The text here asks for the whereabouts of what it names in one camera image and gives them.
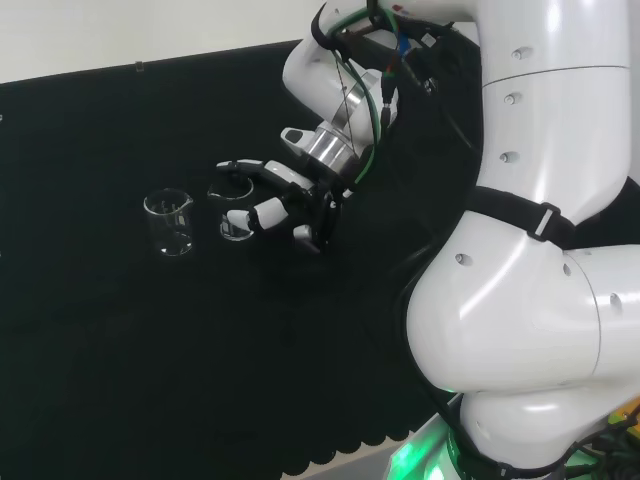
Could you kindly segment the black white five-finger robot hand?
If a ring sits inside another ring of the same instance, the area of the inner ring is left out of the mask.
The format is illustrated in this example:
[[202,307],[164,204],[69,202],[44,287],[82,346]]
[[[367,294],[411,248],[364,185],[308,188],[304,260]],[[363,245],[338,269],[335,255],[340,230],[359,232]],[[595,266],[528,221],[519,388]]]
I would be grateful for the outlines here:
[[233,227],[263,234],[291,222],[297,245],[314,254],[327,250],[346,191],[337,177],[322,172],[308,178],[275,160],[223,161],[216,171],[236,180],[263,180],[278,191],[261,203],[228,211],[226,218]]

